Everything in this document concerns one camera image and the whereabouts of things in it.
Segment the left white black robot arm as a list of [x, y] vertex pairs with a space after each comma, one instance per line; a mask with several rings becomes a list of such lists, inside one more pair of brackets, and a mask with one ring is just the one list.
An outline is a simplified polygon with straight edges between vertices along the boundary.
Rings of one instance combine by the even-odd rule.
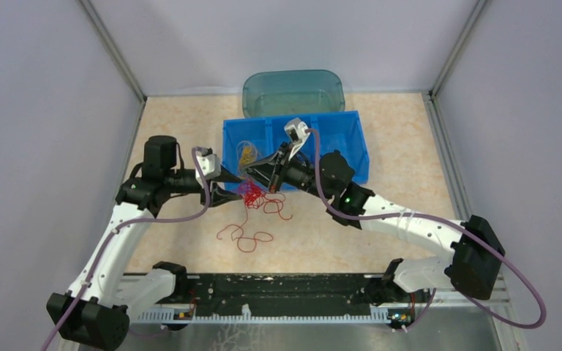
[[151, 224], [189, 222], [211, 207], [239, 200], [220, 183], [240, 178], [222, 166], [210, 148], [191, 150], [193, 169], [184, 167], [176, 138], [150, 137], [142, 162], [119, 187], [108, 226], [89, 261], [63, 294], [52, 294], [46, 308], [54, 327], [41, 346], [55, 336], [99, 350], [116, 350], [133, 320], [168, 298], [184, 301], [190, 293], [184, 266], [160, 262], [133, 286], [118, 291], [135, 248]]

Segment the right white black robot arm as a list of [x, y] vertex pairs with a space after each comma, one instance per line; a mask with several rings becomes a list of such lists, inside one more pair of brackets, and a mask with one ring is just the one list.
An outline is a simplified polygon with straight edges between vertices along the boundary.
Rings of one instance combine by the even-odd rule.
[[487, 301], [492, 295], [505, 251], [490, 223], [472, 215], [466, 221], [441, 219], [393, 203], [352, 179], [355, 172], [338, 150], [326, 153], [315, 164], [291, 147], [242, 165], [240, 171], [270, 192], [283, 184], [311, 195], [323, 195], [334, 221], [359, 230], [384, 233], [420, 246], [432, 256], [392, 260], [384, 274], [383, 293], [402, 301], [409, 293], [431, 288], [454, 288], [463, 295]]

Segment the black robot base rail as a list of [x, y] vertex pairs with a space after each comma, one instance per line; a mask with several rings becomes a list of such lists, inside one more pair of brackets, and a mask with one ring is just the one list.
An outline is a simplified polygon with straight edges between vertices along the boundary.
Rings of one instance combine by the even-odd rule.
[[376, 324], [406, 328], [430, 292], [404, 292], [380, 274], [189, 275], [186, 287], [139, 316], [179, 330], [195, 324]]

